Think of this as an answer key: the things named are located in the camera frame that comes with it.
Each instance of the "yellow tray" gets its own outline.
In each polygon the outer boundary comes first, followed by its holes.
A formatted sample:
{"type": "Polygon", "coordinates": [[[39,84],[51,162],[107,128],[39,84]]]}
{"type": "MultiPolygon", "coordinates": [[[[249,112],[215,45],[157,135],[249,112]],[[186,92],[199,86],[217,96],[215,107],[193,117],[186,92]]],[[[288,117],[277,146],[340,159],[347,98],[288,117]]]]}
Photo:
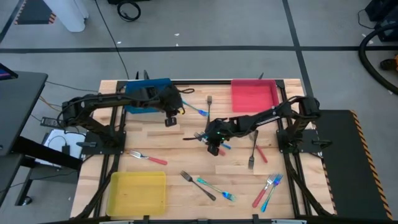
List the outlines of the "yellow tray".
{"type": "Polygon", "coordinates": [[[109,184],[106,214],[111,217],[165,212],[164,172],[115,172],[109,184]]]}

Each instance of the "gray floor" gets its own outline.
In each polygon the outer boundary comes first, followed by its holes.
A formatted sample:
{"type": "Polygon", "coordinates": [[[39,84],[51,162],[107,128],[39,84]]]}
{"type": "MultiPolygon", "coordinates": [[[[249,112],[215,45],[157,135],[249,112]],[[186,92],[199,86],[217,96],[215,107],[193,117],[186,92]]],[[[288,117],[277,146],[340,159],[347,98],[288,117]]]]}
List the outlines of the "gray floor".
{"type": "MultiPolygon", "coordinates": [[[[98,0],[118,47],[174,47],[219,45],[293,46],[281,0],[152,0],[140,2],[142,17],[120,20],[116,8],[98,0]]],[[[52,25],[12,25],[0,49],[65,49],[112,47],[92,0],[83,0],[90,18],[84,32],[69,33],[60,21],[52,25]]],[[[289,0],[302,46],[357,46],[370,30],[360,27],[356,13],[369,0],[289,0]]],[[[0,1],[0,29],[16,0],[0,1]]],[[[363,23],[372,26],[362,14],[363,23]]],[[[373,45],[389,45],[373,39],[373,45]]],[[[374,65],[396,52],[368,52],[374,65]]],[[[146,69],[151,78],[301,78],[294,51],[233,50],[122,52],[130,77],[146,69]]],[[[398,216],[398,152],[394,136],[398,97],[376,83],[359,62],[357,52],[303,52],[314,95],[323,109],[356,110],[393,216],[398,216]]],[[[52,82],[95,90],[100,80],[125,79],[117,53],[0,54],[0,62],[14,70],[48,73],[52,82]]],[[[383,73],[398,85],[396,72],[383,73]]],[[[60,104],[85,93],[47,84],[42,96],[60,104]]],[[[56,111],[38,102],[33,115],[54,117],[56,111]]],[[[40,142],[48,128],[29,119],[23,135],[40,142]]],[[[21,169],[14,183],[23,180],[21,169]]],[[[73,184],[36,181],[29,192],[34,203],[15,207],[19,188],[13,188],[0,208],[2,223],[40,223],[64,220],[70,214],[73,184]]]]}

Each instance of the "orange and black caution tape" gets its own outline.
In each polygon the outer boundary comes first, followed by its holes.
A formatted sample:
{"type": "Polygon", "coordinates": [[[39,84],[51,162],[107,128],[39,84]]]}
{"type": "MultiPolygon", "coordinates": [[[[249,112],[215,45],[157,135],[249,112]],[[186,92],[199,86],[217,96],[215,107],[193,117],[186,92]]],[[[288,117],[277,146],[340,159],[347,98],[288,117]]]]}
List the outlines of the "orange and black caution tape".
{"type": "Polygon", "coordinates": [[[54,14],[54,12],[51,12],[49,24],[53,24],[55,22],[55,18],[57,18],[57,16],[54,14]]]}
{"type": "Polygon", "coordinates": [[[19,12],[18,12],[17,16],[15,17],[15,21],[14,21],[15,25],[18,25],[18,19],[19,19],[19,16],[21,15],[21,13],[22,13],[22,10],[24,10],[24,8],[25,8],[26,1],[27,0],[24,0],[24,2],[21,5],[21,8],[19,9],[19,12]]]}
{"type": "Polygon", "coordinates": [[[351,111],[351,112],[353,114],[354,122],[356,124],[356,128],[358,129],[358,134],[359,134],[359,136],[361,138],[362,145],[363,145],[363,148],[365,150],[365,154],[368,157],[369,166],[370,166],[370,168],[372,170],[374,181],[376,182],[377,188],[379,190],[380,198],[383,201],[384,208],[386,209],[387,217],[392,220],[391,210],[390,210],[390,208],[388,206],[386,196],[384,195],[383,187],[381,187],[379,176],[378,176],[378,174],[376,172],[376,167],[373,164],[373,159],[372,159],[371,153],[369,152],[369,149],[368,149],[368,144],[366,143],[365,137],[364,137],[363,132],[362,132],[361,125],[359,124],[359,121],[358,121],[358,116],[356,115],[355,111],[351,111]]]}
{"type": "Polygon", "coordinates": [[[328,185],[328,189],[329,189],[329,194],[330,194],[330,199],[331,199],[331,204],[333,205],[333,209],[335,211],[335,215],[337,215],[337,210],[336,210],[336,204],[335,201],[333,199],[333,194],[331,193],[331,187],[330,187],[330,181],[329,181],[329,177],[328,177],[328,172],[326,171],[326,165],[322,160],[322,164],[323,164],[323,171],[325,172],[325,177],[326,177],[326,183],[328,185]]]}

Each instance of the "wooden table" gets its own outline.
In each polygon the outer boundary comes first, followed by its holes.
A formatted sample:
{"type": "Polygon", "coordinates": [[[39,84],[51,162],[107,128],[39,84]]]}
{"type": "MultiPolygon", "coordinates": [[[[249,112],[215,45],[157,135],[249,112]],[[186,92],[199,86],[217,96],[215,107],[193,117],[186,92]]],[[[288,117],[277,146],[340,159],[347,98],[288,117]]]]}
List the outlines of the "wooden table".
{"type": "MultiPolygon", "coordinates": [[[[285,79],[284,81],[288,98],[303,95],[299,79],[285,79]]],[[[99,92],[114,93],[116,83],[116,80],[103,80],[99,92]]],[[[182,95],[182,97],[193,106],[204,110],[207,109],[207,96],[212,95],[212,119],[242,115],[232,112],[230,85],[179,85],[177,87],[179,89],[194,88],[194,93],[182,95]]],[[[125,153],[121,156],[118,171],[161,170],[167,174],[166,212],[163,215],[151,216],[150,219],[248,219],[252,218],[253,214],[258,214],[259,218],[294,217],[286,178],[275,189],[265,213],[262,213],[259,207],[252,208],[251,206],[270,174],[281,173],[286,177],[283,156],[278,150],[275,136],[276,122],[258,128],[257,143],[263,148],[268,163],[265,164],[258,152],[255,151],[254,169],[249,170],[248,159],[251,154],[252,142],[248,136],[232,138],[228,142],[233,147],[232,150],[226,150],[224,157],[214,157],[206,151],[206,145],[203,143],[182,140],[182,138],[192,137],[195,131],[203,131],[206,124],[206,118],[196,111],[190,108],[186,108],[186,111],[185,115],[177,116],[178,125],[169,128],[164,126],[165,115],[162,113],[127,115],[126,148],[125,153]],[[136,159],[127,154],[131,149],[164,159],[169,164],[163,166],[151,161],[136,159]],[[215,202],[211,201],[198,187],[180,176],[181,170],[191,174],[194,179],[200,176],[217,187],[231,192],[237,200],[230,202],[213,190],[209,190],[218,197],[215,202]]],[[[110,116],[111,108],[96,110],[94,113],[94,119],[103,124],[109,124],[110,116]]],[[[96,192],[102,161],[103,156],[93,156],[83,164],[71,217],[78,215],[96,192]]],[[[301,154],[301,161],[307,187],[323,207],[333,213],[321,160],[313,155],[301,154]]],[[[303,203],[298,187],[296,187],[296,191],[300,211],[303,213],[303,203]]],[[[100,215],[105,215],[107,200],[108,191],[104,193],[100,215]]],[[[129,217],[128,219],[142,220],[142,217],[129,217]]]]}

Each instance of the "red handle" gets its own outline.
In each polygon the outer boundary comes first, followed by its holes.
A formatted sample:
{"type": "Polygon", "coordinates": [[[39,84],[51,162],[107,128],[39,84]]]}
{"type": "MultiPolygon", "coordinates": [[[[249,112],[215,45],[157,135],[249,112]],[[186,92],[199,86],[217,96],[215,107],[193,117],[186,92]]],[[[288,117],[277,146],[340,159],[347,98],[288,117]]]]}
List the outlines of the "red handle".
{"type": "Polygon", "coordinates": [[[218,153],[219,153],[220,155],[222,155],[222,156],[225,156],[225,151],[222,150],[222,149],[220,149],[220,150],[218,151],[218,153]]]}
{"type": "Polygon", "coordinates": [[[264,196],[265,193],[266,193],[266,190],[264,190],[264,189],[262,189],[260,191],[259,195],[256,197],[256,199],[254,200],[254,202],[252,204],[253,208],[256,208],[257,205],[259,205],[259,202],[260,202],[262,196],[264,196]]]}
{"type": "Polygon", "coordinates": [[[162,159],[156,159],[156,158],[153,158],[153,157],[148,157],[148,159],[150,161],[154,161],[154,162],[157,162],[157,163],[162,164],[162,165],[167,165],[167,161],[164,161],[162,159]]]}
{"type": "Polygon", "coordinates": [[[261,155],[261,157],[262,157],[262,160],[263,160],[265,163],[267,163],[268,160],[267,160],[266,156],[264,155],[264,153],[262,152],[260,146],[256,145],[256,149],[257,149],[257,151],[259,151],[259,153],[260,153],[260,155],[261,155]]]}

